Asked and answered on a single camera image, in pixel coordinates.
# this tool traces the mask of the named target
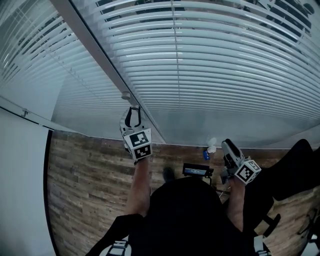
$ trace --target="white wall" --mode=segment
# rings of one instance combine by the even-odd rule
[[[312,239],[317,239],[315,234],[312,235]],[[308,242],[306,247],[304,248],[301,256],[317,256],[319,253],[319,249],[315,242]]]
[[[169,144],[205,146],[216,137],[218,147],[229,138],[240,148],[289,149],[300,139],[315,148],[320,142],[318,121],[219,111],[151,114]]]
[[[48,129],[0,109],[0,255],[53,256],[43,192]]]

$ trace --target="window blind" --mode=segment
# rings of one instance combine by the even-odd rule
[[[258,147],[319,121],[316,2],[73,3],[168,143]]]
[[[0,10],[0,95],[86,135],[120,138],[129,103],[51,2],[7,0]]]

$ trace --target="wooden floor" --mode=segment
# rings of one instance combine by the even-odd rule
[[[151,189],[163,184],[162,170],[175,168],[182,178],[183,163],[204,164],[214,168],[212,184],[218,190],[224,166],[223,153],[218,150],[210,161],[203,159],[203,148],[175,145],[154,145],[150,159]],[[243,150],[260,166],[270,167],[285,154],[284,150]],[[123,214],[134,174],[134,164],[122,142],[85,137],[76,133],[53,133],[48,165],[48,206],[55,242],[61,256],[85,255],[106,233],[114,219]],[[228,193],[221,200],[228,198]],[[273,256],[296,256],[305,240],[296,235],[306,220],[309,209],[320,202],[319,187],[286,200],[275,201],[269,216],[281,214],[274,232],[265,239]],[[266,230],[261,223],[256,232]]]

